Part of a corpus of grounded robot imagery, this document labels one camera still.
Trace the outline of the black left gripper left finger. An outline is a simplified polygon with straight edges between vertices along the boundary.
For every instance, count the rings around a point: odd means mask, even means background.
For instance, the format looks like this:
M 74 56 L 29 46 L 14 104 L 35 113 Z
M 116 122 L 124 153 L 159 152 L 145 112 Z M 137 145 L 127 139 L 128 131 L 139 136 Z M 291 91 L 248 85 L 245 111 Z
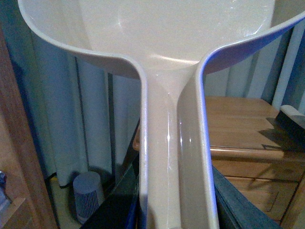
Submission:
M 139 165 L 132 164 L 111 194 L 81 226 L 82 229 L 136 228 L 139 198 Z

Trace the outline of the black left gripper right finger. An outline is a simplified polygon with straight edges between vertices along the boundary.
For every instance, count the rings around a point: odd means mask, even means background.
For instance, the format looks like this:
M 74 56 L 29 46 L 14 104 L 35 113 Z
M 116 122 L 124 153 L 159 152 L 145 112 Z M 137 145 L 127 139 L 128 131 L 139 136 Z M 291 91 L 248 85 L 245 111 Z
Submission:
M 280 226 L 253 205 L 215 167 L 213 181 L 221 229 L 279 229 Z

